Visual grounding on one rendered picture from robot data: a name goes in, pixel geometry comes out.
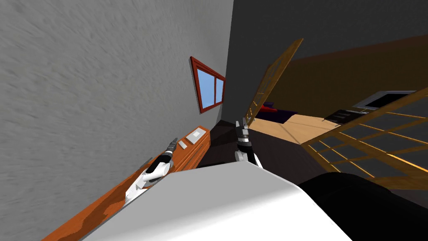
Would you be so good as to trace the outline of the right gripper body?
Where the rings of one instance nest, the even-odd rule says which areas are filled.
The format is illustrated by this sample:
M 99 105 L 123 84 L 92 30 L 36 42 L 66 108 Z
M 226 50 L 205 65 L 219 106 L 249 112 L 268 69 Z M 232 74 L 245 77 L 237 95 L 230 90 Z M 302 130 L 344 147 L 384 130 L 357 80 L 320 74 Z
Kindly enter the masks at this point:
M 237 141 L 240 143 L 249 142 L 248 127 L 236 127 Z

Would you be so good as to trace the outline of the dark sofa with red cushion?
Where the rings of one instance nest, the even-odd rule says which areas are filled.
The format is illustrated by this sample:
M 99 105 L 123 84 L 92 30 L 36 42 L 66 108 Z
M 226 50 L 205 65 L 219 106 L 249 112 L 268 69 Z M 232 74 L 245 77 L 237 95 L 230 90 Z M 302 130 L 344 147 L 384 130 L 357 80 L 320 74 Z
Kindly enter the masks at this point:
M 280 110 L 273 107 L 274 102 L 264 102 L 255 118 L 284 124 L 293 115 L 298 114 L 295 111 Z

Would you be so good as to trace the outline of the red framed window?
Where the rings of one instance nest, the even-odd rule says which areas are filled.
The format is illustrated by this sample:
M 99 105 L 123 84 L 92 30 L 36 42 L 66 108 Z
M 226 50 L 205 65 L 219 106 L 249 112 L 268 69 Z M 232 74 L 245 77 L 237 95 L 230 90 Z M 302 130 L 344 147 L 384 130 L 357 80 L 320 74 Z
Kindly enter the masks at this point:
M 200 113 L 223 103 L 226 78 L 199 60 L 190 57 Z

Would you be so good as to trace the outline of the wooden lattice door leaf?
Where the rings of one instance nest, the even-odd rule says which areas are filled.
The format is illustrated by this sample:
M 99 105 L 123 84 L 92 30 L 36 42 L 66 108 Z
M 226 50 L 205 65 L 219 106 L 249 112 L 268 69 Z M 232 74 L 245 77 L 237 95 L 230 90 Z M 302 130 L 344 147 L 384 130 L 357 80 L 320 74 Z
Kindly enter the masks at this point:
M 279 81 L 284 70 L 290 63 L 292 57 L 295 55 L 297 49 L 303 42 L 303 38 L 295 40 L 274 62 L 268 67 L 257 91 L 249 105 L 248 111 L 245 115 L 245 121 L 248 126 L 254 121 L 256 115 L 262 108 L 263 103 L 273 90 L 274 86 Z
M 428 87 L 302 144 L 328 172 L 428 190 Z

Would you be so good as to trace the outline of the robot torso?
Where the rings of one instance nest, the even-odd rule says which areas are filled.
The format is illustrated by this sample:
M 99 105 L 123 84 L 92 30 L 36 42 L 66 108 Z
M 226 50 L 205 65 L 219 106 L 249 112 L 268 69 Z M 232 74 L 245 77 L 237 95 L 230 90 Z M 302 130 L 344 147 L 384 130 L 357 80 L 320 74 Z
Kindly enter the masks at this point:
M 82 241 L 352 241 L 297 185 L 249 162 L 175 172 Z

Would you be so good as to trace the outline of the orange wooden sideboard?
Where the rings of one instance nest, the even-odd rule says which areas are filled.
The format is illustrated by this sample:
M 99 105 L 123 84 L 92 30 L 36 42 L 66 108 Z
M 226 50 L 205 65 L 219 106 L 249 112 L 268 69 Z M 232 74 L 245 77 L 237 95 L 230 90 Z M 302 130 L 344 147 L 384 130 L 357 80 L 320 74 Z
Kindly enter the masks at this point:
M 186 145 L 186 148 L 183 149 L 178 146 L 174 151 L 174 165 L 171 172 L 195 169 L 208 151 L 211 143 L 209 129 L 202 126 L 196 129 L 201 129 L 205 133 L 194 144 L 191 143 L 186 136 L 180 139 L 180 141 Z M 41 241 L 81 240 L 85 235 L 89 234 L 90 231 L 102 224 L 123 207 L 125 204 L 126 190 L 136 181 L 137 177 L 151 165 L 151 163 L 153 163 L 153 159 L 149 159 L 147 163 L 122 183 L 108 191 L 100 199 L 90 204 L 87 208 L 76 214 L 76 216 L 61 225 Z

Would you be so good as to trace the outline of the grey framed black screen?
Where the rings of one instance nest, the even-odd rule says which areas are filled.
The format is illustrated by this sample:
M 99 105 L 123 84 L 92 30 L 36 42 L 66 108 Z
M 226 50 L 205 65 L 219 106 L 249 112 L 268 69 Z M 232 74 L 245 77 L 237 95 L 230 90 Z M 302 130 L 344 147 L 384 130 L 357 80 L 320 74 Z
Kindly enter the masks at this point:
M 378 91 L 368 98 L 353 105 L 352 107 L 367 110 L 377 110 L 413 92 L 415 91 Z

